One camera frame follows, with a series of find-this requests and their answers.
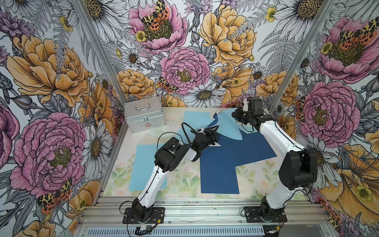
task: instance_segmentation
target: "dark blue paper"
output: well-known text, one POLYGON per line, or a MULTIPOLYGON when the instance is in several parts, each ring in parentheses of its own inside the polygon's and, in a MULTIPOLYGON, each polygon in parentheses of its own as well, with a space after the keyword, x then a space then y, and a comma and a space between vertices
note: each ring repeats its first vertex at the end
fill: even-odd
POLYGON ((220 135, 221 147, 208 147, 200 157, 202 193, 239 194, 236 166, 276 157, 275 152, 259 133, 241 133, 242 140, 220 135))

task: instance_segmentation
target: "blue cloth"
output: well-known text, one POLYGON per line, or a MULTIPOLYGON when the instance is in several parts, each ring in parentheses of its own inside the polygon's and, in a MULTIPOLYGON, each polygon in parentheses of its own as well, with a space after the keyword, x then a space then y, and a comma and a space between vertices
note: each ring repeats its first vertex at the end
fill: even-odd
MULTIPOLYGON (((129 191, 143 191, 154 169, 155 153, 157 145, 137 145, 132 177, 130 178, 129 191)), ((167 187, 167 179, 161 188, 167 187)))
POLYGON ((275 152, 259 133, 241 133, 242 140, 220 136, 221 147, 208 147, 200 157, 202 193, 239 194, 236 166, 276 157, 275 152))

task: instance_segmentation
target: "floral wallpaper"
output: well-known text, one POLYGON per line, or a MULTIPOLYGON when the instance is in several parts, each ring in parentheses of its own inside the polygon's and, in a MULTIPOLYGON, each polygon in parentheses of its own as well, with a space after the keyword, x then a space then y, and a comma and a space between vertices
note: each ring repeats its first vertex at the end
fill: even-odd
POLYGON ((63 0, 0 1, 3 236, 73 236, 124 121, 75 17, 63 0))

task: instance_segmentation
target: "flower illustration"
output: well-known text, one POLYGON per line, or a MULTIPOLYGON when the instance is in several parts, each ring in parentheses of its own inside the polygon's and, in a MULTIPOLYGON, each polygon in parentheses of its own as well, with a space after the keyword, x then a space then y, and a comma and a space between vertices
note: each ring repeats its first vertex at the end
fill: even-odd
POLYGON ((274 18, 274 14, 277 12, 277 10, 275 10, 274 7, 269 7, 267 9, 267 14, 266 14, 266 20, 268 20, 268 22, 273 22, 275 20, 274 18))
POLYGON ((13 44, 23 53, 24 59, 8 56, 7 69, 22 95, 44 95, 41 103, 45 103, 53 93, 59 94, 68 100, 70 107, 74 107, 80 97, 89 92, 88 71, 74 49, 66 48, 64 66, 58 80, 55 55, 58 45, 52 39, 42 42, 37 37, 23 35, 21 41, 14 37, 13 44))
POLYGON ((294 117, 284 117, 282 115, 278 118, 279 126, 293 139, 296 139, 296 128, 295 128, 295 118, 294 117))
POLYGON ((226 94, 225 88, 215 89, 216 84, 211 83, 207 87, 200 84, 189 90, 189 94, 183 97, 183 102, 188 107, 217 107, 222 103, 222 95, 226 94))
POLYGON ((66 113, 52 113, 27 125, 14 144, 11 187, 39 197, 55 193, 64 182, 77 184, 84 174, 82 150, 87 135, 66 113))
POLYGON ((4 4, 14 14, 26 17, 35 17, 41 8, 37 1, 5 0, 4 4))
POLYGON ((336 172, 342 183, 338 187, 331 185, 320 189, 320 192, 341 213, 352 217, 361 213, 363 225, 376 224, 379 220, 379 160, 360 144, 344 144, 339 150, 338 167, 341 168, 337 168, 336 172))
POLYGON ((129 9, 129 25, 132 26, 130 33, 135 35, 139 34, 140 31, 144 32, 145 35, 143 37, 136 35, 136 38, 146 48, 147 53, 159 54, 160 52, 170 52, 175 47, 182 46, 186 40, 188 33, 187 19, 185 17, 182 18, 180 13, 178 14, 175 4, 171 6, 167 1, 164 1, 164 3, 170 12, 170 16, 155 31, 145 26, 141 21, 142 17, 153 15, 155 3, 152 7, 146 6, 142 8, 139 6, 129 9))
POLYGON ((300 122, 300 130, 323 140, 326 147, 341 146, 358 128, 360 112, 355 104, 350 87, 341 82, 317 82, 305 97, 305 122, 300 122))
POLYGON ((122 53, 122 61, 129 67, 136 67, 141 63, 137 49, 127 49, 122 53))
POLYGON ((189 89, 204 85, 210 77, 208 60, 190 48, 174 49, 168 57, 159 62, 162 67, 161 76, 170 85, 178 87, 177 93, 188 94, 189 89))
POLYGON ((333 80, 343 80, 348 84, 359 82, 372 73, 379 66, 379 56, 372 54, 379 50, 377 37, 368 44, 357 44, 348 49, 342 49, 340 46, 342 31, 356 32, 367 24, 368 21, 360 23, 359 20, 353 21, 353 18, 341 18, 323 39, 320 59, 315 65, 317 71, 333 80))
POLYGON ((303 61, 301 61, 298 71, 304 73, 313 61, 313 55, 307 53, 303 61))
POLYGON ((280 21, 274 32, 281 32, 280 38, 287 34, 288 39, 300 42, 307 34, 324 0, 279 0, 273 17, 280 21))
POLYGON ((33 221, 14 237, 55 237, 55 224, 50 224, 48 221, 44 223, 33 221))
POLYGON ((248 90, 249 82, 254 81, 252 71, 253 69, 250 67, 240 66, 235 68, 229 64, 215 68, 212 76, 216 80, 221 79, 220 88, 226 89, 226 94, 222 99, 223 104, 237 99, 248 90))
POLYGON ((80 217, 84 212, 86 206, 92 206, 97 190, 100 188, 99 180, 91 180, 78 190, 73 198, 69 202, 69 206, 72 208, 66 216, 70 219, 80 217))
POLYGON ((29 26, 29 23, 25 23, 17 16, 12 17, 10 13, 3 11, 0 11, 0 31, 9 35, 11 39, 15 36, 26 35, 30 37, 34 34, 34 29, 29 26))
MULTIPOLYGON (((267 77, 263 78, 264 83, 259 84, 256 88, 257 96, 263 96, 268 98, 271 95, 274 95, 278 90, 280 84, 282 83, 284 76, 287 71, 282 71, 280 73, 269 74, 267 77)), ((282 96, 282 102, 285 106, 290 106, 291 103, 295 100, 298 95, 298 81, 299 77, 294 75, 292 81, 285 90, 284 95, 282 96)))
POLYGON ((72 26, 69 25, 69 21, 67 20, 67 18, 65 18, 64 16, 60 16, 59 21, 63 25, 63 28, 66 31, 70 31, 70 32, 73 31, 72 26))
POLYGON ((318 140, 317 137, 312 137, 310 134, 307 136, 298 135, 297 141, 305 148, 311 148, 317 152, 317 179, 315 182, 317 188, 330 187, 329 183, 325 181, 325 176, 332 185, 338 187, 342 179, 330 164, 338 163, 339 159, 335 154, 324 151, 325 142, 318 140))
POLYGON ((201 14, 205 15, 208 12, 212 11, 213 1, 212 0, 186 0, 186 13, 187 15, 191 13, 200 12, 201 14))
POLYGON ((6 52, 6 48, 4 46, 0 46, 0 66, 6 66, 6 58, 9 53, 6 52))
POLYGON ((136 96, 142 99, 146 96, 152 96, 155 93, 154 81, 139 71, 133 71, 131 69, 119 71, 117 79, 126 98, 136 96))
POLYGON ((238 66, 251 56, 257 35, 253 28, 240 36, 231 36, 236 29, 245 25, 246 17, 238 15, 231 6, 221 5, 218 16, 212 12, 204 16, 199 34, 206 41, 202 45, 216 49, 216 63, 238 66))
POLYGON ((167 94, 162 97, 162 106, 164 107, 187 107, 186 104, 178 97, 172 97, 167 94))
POLYGON ((108 162, 108 153, 112 148, 111 134, 105 130, 105 123, 100 120, 97 130, 89 128, 89 140, 83 144, 82 165, 86 166, 86 180, 101 180, 108 162))
POLYGON ((222 3, 225 6, 230 6, 231 8, 238 9, 241 5, 241 0, 222 0, 222 3))
POLYGON ((20 131, 17 118, 5 106, 0 104, 0 169, 8 161, 12 152, 12 140, 20 131))
POLYGON ((107 97, 108 92, 96 83, 95 89, 91 90, 90 94, 82 97, 81 104, 78 108, 80 122, 84 126, 98 126, 102 121, 105 123, 105 128, 112 134, 113 132, 113 113, 112 102, 107 97))

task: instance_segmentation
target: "table surface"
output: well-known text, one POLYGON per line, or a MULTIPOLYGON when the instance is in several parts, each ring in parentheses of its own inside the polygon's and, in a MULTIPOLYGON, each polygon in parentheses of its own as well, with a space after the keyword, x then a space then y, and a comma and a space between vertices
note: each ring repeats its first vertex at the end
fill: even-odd
MULTIPOLYGON (((138 144, 156 144, 158 137, 164 132, 177 132, 181 128, 185 111, 210 112, 213 115, 222 108, 171 108, 164 107, 166 126, 132 133, 128 129, 122 147, 118 153, 111 176, 105 187, 104 196, 138 196, 140 191, 129 191, 130 178, 138 144)), ((167 133, 160 138, 165 143, 173 135, 167 133)), ((170 172, 167 188, 157 194, 157 198, 211 198, 211 199, 258 199, 271 193, 279 181, 279 169, 283 162, 277 149, 271 146, 277 157, 236 167, 239 194, 201 193, 200 159, 195 162, 183 160, 170 172)), ((302 192, 297 192, 293 199, 306 199, 302 192)))

